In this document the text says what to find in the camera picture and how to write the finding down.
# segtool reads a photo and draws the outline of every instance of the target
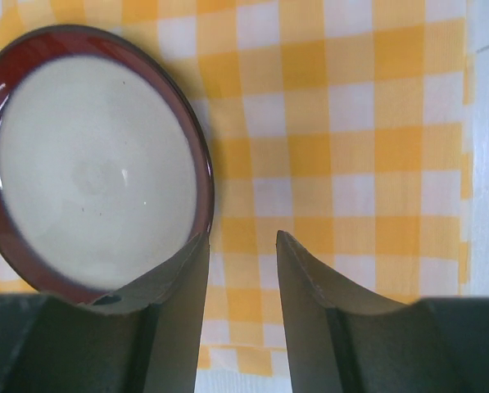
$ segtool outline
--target yellow gingham tablecloth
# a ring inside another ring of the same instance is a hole
[[[154,56],[209,140],[200,368],[287,376],[278,229],[392,298],[468,280],[465,0],[0,0],[0,49],[80,23]],[[0,257],[0,291],[29,289]]]

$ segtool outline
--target ceramic plate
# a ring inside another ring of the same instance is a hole
[[[77,302],[209,231],[206,142],[148,55],[98,29],[35,30],[0,52],[0,252]]]

